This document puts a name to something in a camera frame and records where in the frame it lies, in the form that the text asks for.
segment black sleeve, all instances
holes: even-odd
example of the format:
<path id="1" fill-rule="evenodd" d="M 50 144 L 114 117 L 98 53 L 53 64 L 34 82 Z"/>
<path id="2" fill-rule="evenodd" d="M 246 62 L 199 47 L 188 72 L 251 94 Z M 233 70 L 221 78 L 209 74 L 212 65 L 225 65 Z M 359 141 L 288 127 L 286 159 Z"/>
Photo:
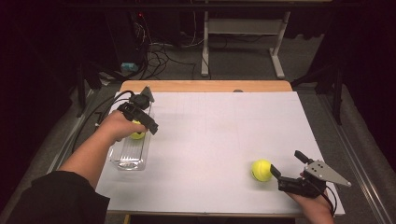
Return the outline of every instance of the black sleeve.
<path id="1" fill-rule="evenodd" d="M 32 182 L 7 223 L 105 223 L 108 203 L 84 177 L 55 171 Z"/>

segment white tabletop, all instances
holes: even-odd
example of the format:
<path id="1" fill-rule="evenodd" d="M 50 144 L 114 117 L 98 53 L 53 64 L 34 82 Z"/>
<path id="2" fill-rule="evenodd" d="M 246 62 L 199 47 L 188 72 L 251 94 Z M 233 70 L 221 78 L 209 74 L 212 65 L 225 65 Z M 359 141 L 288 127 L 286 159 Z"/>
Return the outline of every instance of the white tabletop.
<path id="1" fill-rule="evenodd" d="M 111 199 L 109 212 L 301 215 L 274 177 L 259 182 L 250 172 L 255 160 L 267 159 L 296 178 L 304 165 L 295 150 L 323 160 L 296 92 L 153 94 L 159 131 L 150 138 L 145 170 L 121 172 L 108 161 L 102 172 L 96 190 Z"/>

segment yellow tennis ball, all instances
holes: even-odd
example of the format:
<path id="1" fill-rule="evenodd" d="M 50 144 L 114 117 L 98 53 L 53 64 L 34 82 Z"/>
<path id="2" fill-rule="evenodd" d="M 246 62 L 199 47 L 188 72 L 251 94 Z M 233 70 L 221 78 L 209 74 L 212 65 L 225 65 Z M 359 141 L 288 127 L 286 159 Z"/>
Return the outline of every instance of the yellow tennis ball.
<path id="1" fill-rule="evenodd" d="M 133 122 L 133 123 L 140 124 L 140 122 L 137 121 L 137 120 L 132 120 L 132 122 Z M 143 138 L 143 137 L 145 136 L 145 134 L 146 134 L 146 133 L 132 133 L 132 134 L 131 134 L 131 138 L 134 139 L 134 140 L 138 140 L 138 139 Z"/>
<path id="2" fill-rule="evenodd" d="M 251 165 L 251 173 L 259 181 L 268 181 L 271 179 L 271 162 L 267 160 L 257 160 Z"/>

